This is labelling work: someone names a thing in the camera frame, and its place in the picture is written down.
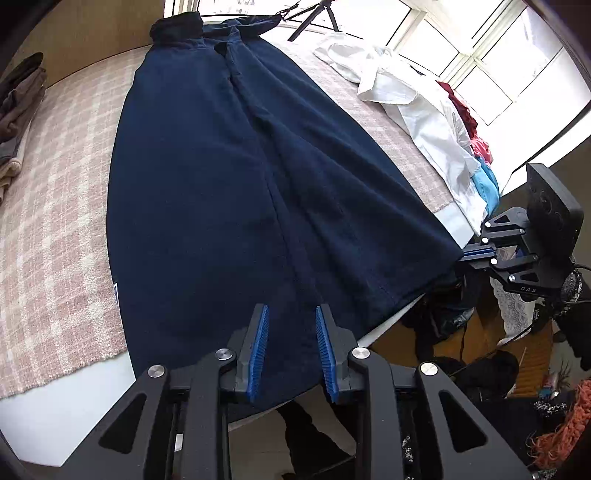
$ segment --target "black waistband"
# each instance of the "black waistband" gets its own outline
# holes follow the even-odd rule
[[[218,24],[204,25],[199,12],[185,12],[173,17],[161,18],[150,29],[150,37],[156,43],[170,43],[191,38],[224,37],[237,28],[241,36],[254,37],[276,27],[281,15],[259,15],[224,20]]]

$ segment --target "orange yarn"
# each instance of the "orange yarn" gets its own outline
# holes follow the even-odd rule
[[[591,419],[591,380],[583,380],[577,387],[576,401],[562,426],[555,433],[536,438],[533,445],[534,463],[541,469],[558,468]]]

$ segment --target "white lace cloth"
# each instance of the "white lace cloth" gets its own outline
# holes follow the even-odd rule
[[[497,250],[497,257],[499,260],[509,260],[514,256],[515,247],[500,248]],[[499,340],[499,343],[497,344],[497,346],[501,346],[531,325],[537,301],[523,301],[519,294],[506,292],[503,290],[501,282],[494,278],[491,278],[491,285],[495,297],[499,302],[501,318],[503,318],[505,325],[505,338]]]

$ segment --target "folded brown clothes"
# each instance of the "folded brown clothes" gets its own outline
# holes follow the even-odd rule
[[[38,93],[37,96],[33,99],[33,103],[30,107],[19,117],[19,124],[22,124],[20,128],[20,132],[16,137],[11,138],[10,140],[0,143],[0,168],[9,160],[13,159],[17,156],[18,147],[21,143],[21,138],[27,129],[29,123],[31,122],[39,104],[43,100],[45,95],[45,87],[43,87]]]
[[[0,179],[0,204],[2,204],[2,201],[4,200],[4,194],[10,186],[10,182],[12,182],[12,177]]]
[[[39,67],[6,96],[0,105],[0,142],[16,137],[27,127],[27,111],[34,107],[38,94],[45,95],[45,69]]]
[[[19,83],[41,66],[42,61],[43,53],[40,51],[34,53],[14,67],[14,69],[2,79],[0,82],[0,104]]]
[[[23,132],[20,144],[14,153],[14,156],[0,167],[0,204],[4,200],[4,196],[6,195],[8,187],[12,183],[14,177],[16,177],[22,170],[22,161],[25,155],[25,146],[27,144],[30,126],[31,124],[29,123]]]

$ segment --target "bed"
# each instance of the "bed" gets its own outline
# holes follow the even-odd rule
[[[410,137],[314,57],[309,36],[291,44],[281,30],[267,39],[367,130],[464,246],[472,228]],[[135,379],[111,283],[105,215],[119,115],[148,48],[102,60],[48,89],[22,173],[0,206],[0,429],[22,460],[61,465]],[[154,180],[147,188],[157,188],[157,173]],[[359,344],[370,345],[412,304]]]

